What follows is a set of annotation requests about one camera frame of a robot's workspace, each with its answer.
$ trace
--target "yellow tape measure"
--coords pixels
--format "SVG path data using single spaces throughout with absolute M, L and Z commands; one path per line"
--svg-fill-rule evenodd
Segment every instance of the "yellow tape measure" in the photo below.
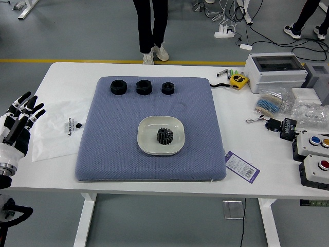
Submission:
M 237 86 L 236 89 L 240 90 L 245 84 L 247 84 L 248 81 L 249 79 L 247 77 L 241 74 L 235 74 L 231 76 L 230 84 L 232 86 Z

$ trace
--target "robotic hand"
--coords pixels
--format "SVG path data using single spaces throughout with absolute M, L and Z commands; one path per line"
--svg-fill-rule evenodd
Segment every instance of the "robotic hand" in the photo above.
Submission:
M 30 141 L 30 129 L 46 111 L 41 110 L 43 103 L 34 106 L 37 96 L 27 92 L 17 99 L 0 117 L 0 189 L 11 185 L 11 176 L 15 175 L 18 163 L 27 151 Z

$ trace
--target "black hex nut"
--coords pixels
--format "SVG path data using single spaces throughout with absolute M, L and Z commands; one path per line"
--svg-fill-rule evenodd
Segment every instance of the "black hex nut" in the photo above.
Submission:
M 123 80 L 115 80 L 111 83 L 111 92 L 115 95 L 122 95 L 127 92 L 127 83 Z
M 171 95 L 175 91 L 175 85 L 172 84 L 171 82 L 165 82 L 162 84 L 162 93 L 166 95 Z
M 140 95 L 148 95 L 152 92 L 151 82 L 148 80 L 140 80 L 136 83 L 136 91 Z

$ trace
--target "transparent lid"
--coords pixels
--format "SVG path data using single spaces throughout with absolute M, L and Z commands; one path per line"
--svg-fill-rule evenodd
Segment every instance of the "transparent lid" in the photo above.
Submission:
M 304 70 L 295 56 L 252 57 L 260 72 Z

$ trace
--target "table leg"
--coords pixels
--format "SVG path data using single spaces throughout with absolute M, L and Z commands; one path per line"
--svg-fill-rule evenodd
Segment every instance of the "table leg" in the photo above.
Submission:
M 269 247 L 280 247 L 280 241 L 278 237 L 278 232 L 276 224 L 274 222 L 273 212 L 271 205 L 276 199 L 264 199 L 259 198 L 259 207 L 261 209 L 263 224 L 267 239 L 267 244 Z
M 246 15 L 244 16 L 244 18 L 246 19 L 247 24 L 252 24 L 251 17 L 247 12 L 248 5 L 249 5 L 249 0 L 244 0 L 244 1 L 243 0 L 236 0 L 236 2 L 240 7 L 245 9 Z
M 74 247 L 85 247 L 87 244 L 88 232 L 93 217 L 97 193 L 81 193 L 81 195 L 84 197 L 84 204 L 76 239 L 74 241 Z
M 19 16 L 19 20 L 23 20 L 27 14 L 32 10 L 39 0 L 25 0 L 27 7 L 24 9 L 22 14 Z
M 319 6 L 327 13 L 328 7 L 324 3 L 320 2 Z

